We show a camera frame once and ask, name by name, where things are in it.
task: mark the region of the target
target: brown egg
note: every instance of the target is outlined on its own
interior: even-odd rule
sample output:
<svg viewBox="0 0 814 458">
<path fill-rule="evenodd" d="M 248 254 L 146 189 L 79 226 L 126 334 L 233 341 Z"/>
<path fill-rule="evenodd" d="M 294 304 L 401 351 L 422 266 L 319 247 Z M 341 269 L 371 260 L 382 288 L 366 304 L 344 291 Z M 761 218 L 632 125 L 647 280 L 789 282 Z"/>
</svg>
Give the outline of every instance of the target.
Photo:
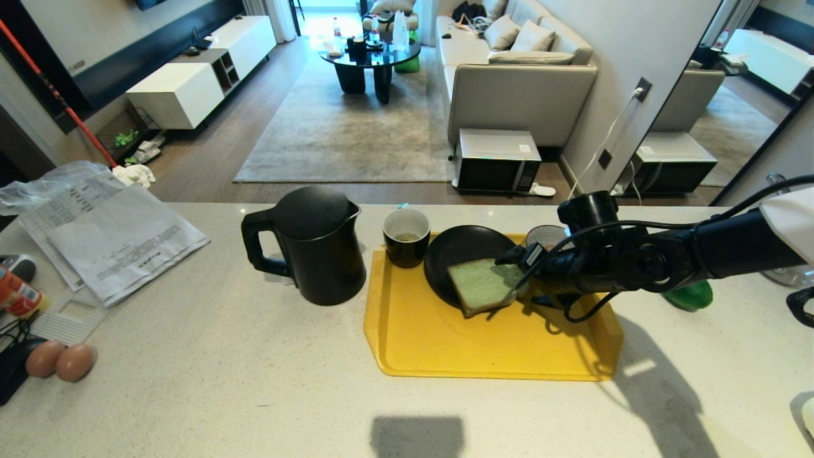
<svg viewBox="0 0 814 458">
<path fill-rule="evenodd" d="M 45 378 L 54 373 L 59 356 L 65 346 L 57 341 L 43 342 L 34 349 L 25 360 L 25 371 L 31 377 Z"/>
<path fill-rule="evenodd" d="M 85 344 L 69 346 L 56 362 L 56 375 L 64 381 L 77 381 L 94 365 L 94 347 Z"/>
</svg>

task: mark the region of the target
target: orange bottle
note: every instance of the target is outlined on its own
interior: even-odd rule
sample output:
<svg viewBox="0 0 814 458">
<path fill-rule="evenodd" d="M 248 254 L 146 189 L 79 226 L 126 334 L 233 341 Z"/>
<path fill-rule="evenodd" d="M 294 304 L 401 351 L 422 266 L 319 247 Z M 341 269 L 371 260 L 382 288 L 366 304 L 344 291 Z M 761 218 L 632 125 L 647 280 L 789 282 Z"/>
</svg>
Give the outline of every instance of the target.
<svg viewBox="0 0 814 458">
<path fill-rule="evenodd" d="M 50 299 L 20 277 L 0 267 L 0 309 L 27 319 L 35 310 L 43 312 L 50 307 Z"/>
</svg>

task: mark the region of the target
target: kettle handle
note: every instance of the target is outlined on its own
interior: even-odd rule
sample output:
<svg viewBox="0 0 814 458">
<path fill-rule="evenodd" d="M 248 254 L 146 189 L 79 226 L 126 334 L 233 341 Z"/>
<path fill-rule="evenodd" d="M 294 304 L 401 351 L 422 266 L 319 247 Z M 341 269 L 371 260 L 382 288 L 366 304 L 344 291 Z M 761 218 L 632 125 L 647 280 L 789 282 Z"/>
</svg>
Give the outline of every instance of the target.
<svg viewBox="0 0 814 458">
<path fill-rule="evenodd" d="M 263 210 L 253 214 L 248 214 L 240 224 L 240 231 L 243 233 L 243 244 L 246 246 L 246 255 L 249 262 L 261 272 L 291 277 L 291 270 L 285 261 L 279 259 L 269 259 L 263 256 L 263 247 L 260 246 L 260 232 L 272 231 L 280 244 L 280 249 L 285 253 L 280 237 L 274 230 L 274 223 L 271 219 L 271 209 Z"/>
</svg>

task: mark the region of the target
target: coffee table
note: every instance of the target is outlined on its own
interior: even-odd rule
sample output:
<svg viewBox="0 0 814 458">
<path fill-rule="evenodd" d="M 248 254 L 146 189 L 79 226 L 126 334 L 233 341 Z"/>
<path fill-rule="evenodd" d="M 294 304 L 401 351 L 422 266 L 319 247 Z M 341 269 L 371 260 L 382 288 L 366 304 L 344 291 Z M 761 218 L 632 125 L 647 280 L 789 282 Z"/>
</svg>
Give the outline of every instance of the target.
<svg viewBox="0 0 814 458">
<path fill-rule="evenodd" d="M 345 51 L 339 57 L 329 57 L 328 51 L 319 51 L 320 57 L 331 62 L 336 68 L 339 85 L 345 94 L 363 94 L 365 92 L 365 68 L 373 69 L 373 81 L 376 87 L 376 99 L 381 103 L 390 101 L 390 81 L 393 78 L 393 66 L 410 59 L 415 59 L 421 53 L 421 43 L 409 41 L 409 47 L 404 51 L 392 49 L 390 43 L 384 43 L 380 50 L 368 50 L 363 59 L 354 60 Z"/>
</svg>

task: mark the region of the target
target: slice of bread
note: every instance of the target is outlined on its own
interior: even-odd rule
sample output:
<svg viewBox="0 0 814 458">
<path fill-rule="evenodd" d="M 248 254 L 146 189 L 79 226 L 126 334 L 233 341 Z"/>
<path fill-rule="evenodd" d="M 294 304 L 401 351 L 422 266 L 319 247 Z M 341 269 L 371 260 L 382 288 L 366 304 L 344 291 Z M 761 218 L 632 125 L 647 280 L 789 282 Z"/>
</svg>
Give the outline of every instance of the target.
<svg viewBox="0 0 814 458">
<path fill-rule="evenodd" d="M 523 278 L 519 267 L 495 266 L 494 259 L 464 262 L 450 266 L 447 271 L 466 318 L 514 302 L 518 296 L 514 286 Z M 520 293 L 527 289 L 528 286 L 524 285 Z"/>
</svg>

